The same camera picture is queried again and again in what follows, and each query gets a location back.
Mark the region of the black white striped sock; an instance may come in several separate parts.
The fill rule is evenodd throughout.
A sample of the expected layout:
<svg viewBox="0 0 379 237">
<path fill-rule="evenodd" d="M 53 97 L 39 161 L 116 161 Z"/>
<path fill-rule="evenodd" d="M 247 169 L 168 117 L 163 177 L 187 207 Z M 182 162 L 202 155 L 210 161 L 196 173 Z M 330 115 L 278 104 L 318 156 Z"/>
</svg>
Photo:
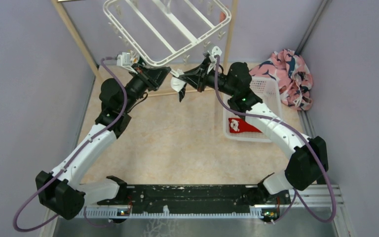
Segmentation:
<svg viewBox="0 0 379 237">
<path fill-rule="evenodd" d="M 176 77 L 172 77 L 170 81 L 171 88 L 178 93 L 179 102 L 182 102 L 186 95 L 186 83 Z"/>
</svg>

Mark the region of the white plastic clip hanger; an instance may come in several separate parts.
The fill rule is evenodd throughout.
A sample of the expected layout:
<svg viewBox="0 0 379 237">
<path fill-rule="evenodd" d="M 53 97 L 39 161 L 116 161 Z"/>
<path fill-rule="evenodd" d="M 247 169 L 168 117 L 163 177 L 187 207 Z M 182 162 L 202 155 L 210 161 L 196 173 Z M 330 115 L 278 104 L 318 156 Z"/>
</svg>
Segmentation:
<svg viewBox="0 0 379 237">
<path fill-rule="evenodd" d="M 210 5 L 211 0 L 190 1 L 203 14 L 205 14 L 206 18 L 209 19 L 214 25 L 218 24 L 224 17 L 216 5 L 214 5 L 214 8 L 211 9 L 211 14 L 208 14 L 208 6 Z M 159 8 L 156 7 L 153 2 L 149 2 L 148 0 L 139 0 L 138 4 L 139 10 L 156 27 L 160 34 L 172 45 L 175 50 L 179 50 L 180 48 L 188 45 L 188 39 L 176 30 L 171 22 L 162 15 Z M 182 24 L 184 24 L 188 30 L 195 35 L 195 37 L 200 37 L 210 29 L 210 27 L 205 25 L 196 14 L 189 12 L 189 6 L 182 0 L 173 0 L 170 6 L 172 13 L 175 14 Z M 136 42 L 143 48 L 152 60 L 160 61 L 170 55 L 171 52 L 163 46 L 160 40 L 148 29 L 139 17 L 132 12 L 132 9 L 126 2 L 121 1 L 115 3 L 110 6 L 109 10 L 119 19 L 124 28 L 126 28 L 131 36 L 134 37 Z M 221 29 L 221 31 L 225 32 L 223 37 L 226 35 L 226 27 L 227 26 Z M 215 45 L 217 41 L 221 41 L 223 37 L 221 39 L 219 38 L 219 32 L 208 38 L 207 42 L 211 42 L 211 44 Z M 121 40 L 121 42 L 125 45 L 123 52 L 129 52 L 132 50 L 132 47 L 126 45 L 123 40 Z M 201 43 L 184 54 L 185 56 L 180 56 L 172 62 L 176 60 L 183 60 L 185 62 L 194 50 L 204 51 L 204 46 L 205 43 Z"/>
</svg>

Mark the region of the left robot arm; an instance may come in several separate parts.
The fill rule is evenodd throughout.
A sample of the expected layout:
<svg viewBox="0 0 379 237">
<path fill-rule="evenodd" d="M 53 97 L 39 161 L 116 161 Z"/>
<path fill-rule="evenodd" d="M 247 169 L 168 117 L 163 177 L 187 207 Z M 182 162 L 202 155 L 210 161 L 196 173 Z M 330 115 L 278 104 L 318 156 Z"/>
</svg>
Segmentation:
<svg viewBox="0 0 379 237">
<path fill-rule="evenodd" d="M 125 182 L 110 176 L 99 183 L 81 184 L 87 170 L 128 126 L 129 112 L 149 91 L 160 88 L 170 67 L 132 67 L 132 79 L 123 86 L 115 78 L 101 84 L 99 99 L 101 113 L 88 135 L 75 150 L 50 172 L 41 171 L 36 176 L 39 202 L 66 220 L 76 217 L 89 204 L 110 199 L 116 204 L 127 201 Z"/>
</svg>

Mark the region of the red sock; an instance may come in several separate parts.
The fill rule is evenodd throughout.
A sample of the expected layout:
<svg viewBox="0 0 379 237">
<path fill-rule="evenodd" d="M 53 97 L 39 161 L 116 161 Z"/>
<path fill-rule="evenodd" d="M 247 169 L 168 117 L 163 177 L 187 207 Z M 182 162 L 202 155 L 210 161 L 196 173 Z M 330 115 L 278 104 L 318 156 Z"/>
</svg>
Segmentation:
<svg viewBox="0 0 379 237">
<path fill-rule="evenodd" d="M 261 133 L 261 131 L 254 126 L 248 124 L 241 118 L 228 118 L 228 128 L 230 133 L 245 133 L 254 132 Z"/>
</svg>

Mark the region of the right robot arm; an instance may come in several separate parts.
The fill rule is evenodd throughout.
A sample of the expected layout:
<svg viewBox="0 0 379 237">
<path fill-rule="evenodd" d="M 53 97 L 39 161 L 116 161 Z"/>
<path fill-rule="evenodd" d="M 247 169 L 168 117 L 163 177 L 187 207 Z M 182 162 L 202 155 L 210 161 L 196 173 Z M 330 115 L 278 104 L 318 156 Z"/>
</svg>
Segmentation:
<svg viewBox="0 0 379 237">
<path fill-rule="evenodd" d="M 285 170 L 258 184 L 258 197 L 263 203 L 272 203 L 280 191 L 303 191 L 319 178 L 328 180 L 326 142 L 319 136 L 310 138 L 284 122 L 251 89 L 251 81 L 246 63 L 233 63 L 223 74 L 219 63 L 207 62 L 173 76 L 171 85 L 178 92 L 190 85 L 199 92 L 210 87 L 230 96 L 222 103 L 224 108 L 258 129 L 284 152 L 289 159 Z"/>
</svg>

